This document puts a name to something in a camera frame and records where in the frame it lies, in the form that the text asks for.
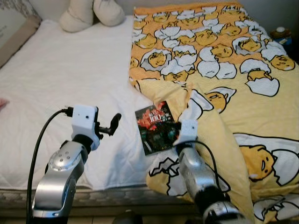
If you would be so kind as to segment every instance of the black cable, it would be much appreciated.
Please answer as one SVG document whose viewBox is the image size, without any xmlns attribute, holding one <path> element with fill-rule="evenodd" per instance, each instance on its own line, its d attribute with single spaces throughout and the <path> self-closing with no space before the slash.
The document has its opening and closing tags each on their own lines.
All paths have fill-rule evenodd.
<svg viewBox="0 0 299 224">
<path fill-rule="evenodd" d="M 174 147 L 179 146 L 179 145 L 183 145 L 185 143 L 198 143 L 198 144 L 203 145 L 209 151 L 209 153 L 211 155 L 211 158 L 212 158 L 212 161 L 213 161 L 216 185 L 221 190 L 220 184 L 219 184 L 219 176 L 218 176 L 218 172 L 217 172 L 216 161 L 215 161 L 214 155 L 213 155 L 212 151 L 210 150 L 210 148 L 205 143 L 203 143 L 201 141 L 198 141 L 198 140 L 184 141 L 184 142 L 181 142 L 181 143 L 178 143 L 178 144 L 174 145 Z"/>
<path fill-rule="evenodd" d="M 62 109 L 60 111 L 57 111 L 56 113 L 54 113 L 45 123 L 45 125 L 43 126 L 37 142 L 36 142 L 36 147 L 34 149 L 33 152 L 33 156 L 32 156 L 32 162 L 31 162 L 31 167 L 30 167 L 30 172 L 29 172 L 29 177 L 28 177 L 28 185 L 27 185 L 27 207 L 26 207 L 26 224 L 30 224 L 30 219 L 31 219 L 31 212 L 32 212 L 32 205 L 31 205 L 31 195 L 32 195 L 32 180 L 33 180 L 33 173 L 34 173 L 34 168 L 36 165 L 36 157 L 37 157 L 37 152 L 38 152 L 38 148 L 39 145 L 41 143 L 43 134 L 47 128 L 47 126 L 49 125 L 49 123 L 53 120 L 53 118 L 55 118 L 58 114 L 60 113 L 67 113 L 67 109 Z"/>
</svg>

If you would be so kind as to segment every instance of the book cover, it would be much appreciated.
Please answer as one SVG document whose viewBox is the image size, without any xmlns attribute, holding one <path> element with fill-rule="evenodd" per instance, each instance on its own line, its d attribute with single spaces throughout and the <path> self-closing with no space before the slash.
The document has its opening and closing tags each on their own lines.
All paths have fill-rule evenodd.
<svg viewBox="0 0 299 224">
<path fill-rule="evenodd" d="M 138 110 L 135 115 L 145 155 L 172 148 L 178 130 L 166 101 Z"/>
</svg>

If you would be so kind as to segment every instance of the yellow blanket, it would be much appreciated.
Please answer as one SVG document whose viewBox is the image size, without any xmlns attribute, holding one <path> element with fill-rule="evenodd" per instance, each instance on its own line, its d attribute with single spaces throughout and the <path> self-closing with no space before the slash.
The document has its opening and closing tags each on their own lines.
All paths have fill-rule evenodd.
<svg viewBox="0 0 299 224">
<path fill-rule="evenodd" d="M 131 84 L 174 119 L 198 120 L 232 202 L 256 223 L 297 215 L 299 69 L 284 48 L 232 2 L 137 8 L 132 41 Z M 147 185 L 190 199 L 172 151 Z"/>
</svg>

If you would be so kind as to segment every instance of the stuffed toy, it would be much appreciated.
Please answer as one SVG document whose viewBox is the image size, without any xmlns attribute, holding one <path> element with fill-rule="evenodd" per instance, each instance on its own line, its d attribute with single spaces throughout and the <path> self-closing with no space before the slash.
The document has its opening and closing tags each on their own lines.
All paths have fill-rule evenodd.
<svg viewBox="0 0 299 224">
<path fill-rule="evenodd" d="M 106 26 L 116 26 L 125 19 L 124 11 L 114 0 L 71 0 L 59 24 L 67 32 L 81 31 L 92 26 L 93 12 Z"/>
</svg>

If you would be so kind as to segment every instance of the white mattress cover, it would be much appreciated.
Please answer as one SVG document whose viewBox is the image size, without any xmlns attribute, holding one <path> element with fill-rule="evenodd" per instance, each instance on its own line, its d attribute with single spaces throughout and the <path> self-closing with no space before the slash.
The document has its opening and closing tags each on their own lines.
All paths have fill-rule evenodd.
<svg viewBox="0 0 299 224">
<path fill-rule="evenodd" d="M 128 83 L 133 17 L 116 27 L 98 23 L 66 33 L 43 21 L 34 36 L 0 70 L 0 189 L 26 189 L 32 154 L 46 120 L 64 105 L 95 105 L 101 126 L 120 112 L 114 136 L 104 136 L 89 154 L 78 186 L 102 190 L 145 183 L 155 158 L 145 157 L 135 111 L 152 104 Z M 36 161 L 33 188 L 64 140 L 71 118 L 58 115 L 48 126 Z"/>
</svg>

